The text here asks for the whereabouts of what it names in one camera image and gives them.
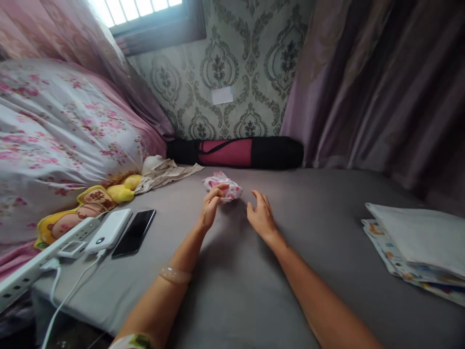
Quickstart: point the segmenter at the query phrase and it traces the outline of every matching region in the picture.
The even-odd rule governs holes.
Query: window
[[[201,0],[91,0],[131,56],[206,37]]]

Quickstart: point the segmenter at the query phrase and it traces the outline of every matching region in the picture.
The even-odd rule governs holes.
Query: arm
[[[224,196],[221,189],[227,187],[227,184],[220,184],[205,196],[200,218],[171,257],[169,262],[171,268],[187,273],[194,270],[203,238],[213,224],[220,197]],[[131,311],[113,342],[129,334],[144,334],[150,339],[154,348],[163,348],[186,294],[187,286],[187,283],[178,284],[157,276]]]
[[[266,195],[253,190],[257,209],[247,205],[247,218],[276,255],[316,339],[323,348],[381,348],[367,326],[290,248],[276,228]]]

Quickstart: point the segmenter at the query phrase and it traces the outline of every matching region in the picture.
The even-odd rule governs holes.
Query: bed
[[[107,255],[64,312],[115,335],[196,221],[205,195],[201,180],[218,170],[244,194],[220,208],[205,238],[168,348],[318,347],[277,260],[247,222],[250,189],[267,194],[288,243],[387,348],[465,347],[465,309],[391,276],[362,230],[360,219],[369,217],[365,202],[405,208],[422,203],[379,174],[354,170],[207,167],[138,196],[118,209],[157,210],[140,251],[115,260]],[[92,261],[63,266],[58,302]],[[32,288],[39,338],[53,313],[53,279],[46,274]]]
[[[30,259],[18,248],[31,250],[43,217],[157,154],[165,141],[110,81],[57,60],[0,63],[0,281]]]

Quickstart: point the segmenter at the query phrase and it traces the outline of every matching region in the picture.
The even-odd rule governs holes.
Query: bracelet
[[[173,269],[171,267],[164,267],[161,272],[160,276],[168,281],[174,282],[175,284],[187,284],[192,280],[192,274]]]

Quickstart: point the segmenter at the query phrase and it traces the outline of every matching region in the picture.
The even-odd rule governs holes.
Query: wallpaper
[[[207,38],[129,57],[184,139],[279,135],[311,0],[203,0]],[[211,90],[232,86],[233,102]]]

